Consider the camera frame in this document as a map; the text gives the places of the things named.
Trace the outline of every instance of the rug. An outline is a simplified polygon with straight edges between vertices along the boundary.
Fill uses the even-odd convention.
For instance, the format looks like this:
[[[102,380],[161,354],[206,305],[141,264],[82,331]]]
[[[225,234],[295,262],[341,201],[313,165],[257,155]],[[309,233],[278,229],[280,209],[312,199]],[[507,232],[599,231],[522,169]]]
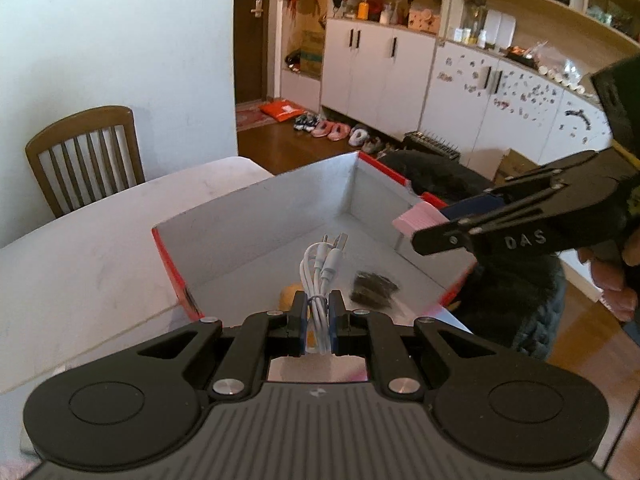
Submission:
[[[250,128],[257,128],[265,124],[274,124],[276,121],[263,114],[258,106],[264,101],[256,101],[253,103],[244,103],[236,107],[236,131],[242,132]]]

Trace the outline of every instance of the human hand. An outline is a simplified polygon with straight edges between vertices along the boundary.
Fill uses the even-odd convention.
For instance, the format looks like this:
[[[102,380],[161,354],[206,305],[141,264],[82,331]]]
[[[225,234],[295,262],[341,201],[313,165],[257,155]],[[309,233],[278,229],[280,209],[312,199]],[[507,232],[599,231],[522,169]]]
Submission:
[[[620,321],[631,321],[634,310],[638,306],[638,294],[626,286],[625,273],[620,267],[601,262],[594,257],[593,251],[587,248],[578,249],[581,263],[591,262],[593,283],[603,289],[602,299],[610,307]],[[626,241],[622,251],[622,259],[630,266],[640,265],[640,229],[636,230]]]

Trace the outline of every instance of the red bag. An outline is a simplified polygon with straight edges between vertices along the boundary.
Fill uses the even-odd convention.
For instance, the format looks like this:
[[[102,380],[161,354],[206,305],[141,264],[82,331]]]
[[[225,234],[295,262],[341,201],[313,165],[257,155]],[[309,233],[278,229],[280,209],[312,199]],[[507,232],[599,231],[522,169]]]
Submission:
[[[263,104],[259,108],[262,112],[273,117],[279,123],[306,113],[304,108],[301,108],[297,104],[287,101],[286,99],[280,99],[279,101]]]

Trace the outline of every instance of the wooden chair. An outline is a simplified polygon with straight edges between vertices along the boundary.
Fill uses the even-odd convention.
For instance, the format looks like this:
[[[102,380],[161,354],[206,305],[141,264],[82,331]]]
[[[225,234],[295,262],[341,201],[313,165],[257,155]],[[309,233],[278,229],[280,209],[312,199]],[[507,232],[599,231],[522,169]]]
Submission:
[[[133,112],[124,106],[91,108],[61,119],[33,137],[24,151],[57,218],[145,181]]]

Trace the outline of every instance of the pink slipper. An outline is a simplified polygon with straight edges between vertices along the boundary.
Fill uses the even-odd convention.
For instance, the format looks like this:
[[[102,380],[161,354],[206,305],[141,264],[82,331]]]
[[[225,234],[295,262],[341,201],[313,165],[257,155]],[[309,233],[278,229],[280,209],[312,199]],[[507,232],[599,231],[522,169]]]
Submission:
[[[311,135],[313,137],[326,137],[327,135],[329,135],[334,125],[335,123],[332,123],[331,121],[320,121],[318,123],[318,126],[316,126],[315,129],[311,132]]]
[[[335,123],[328,136],[329,140],[343,140],[349,137],[351,127],[348,124]]]

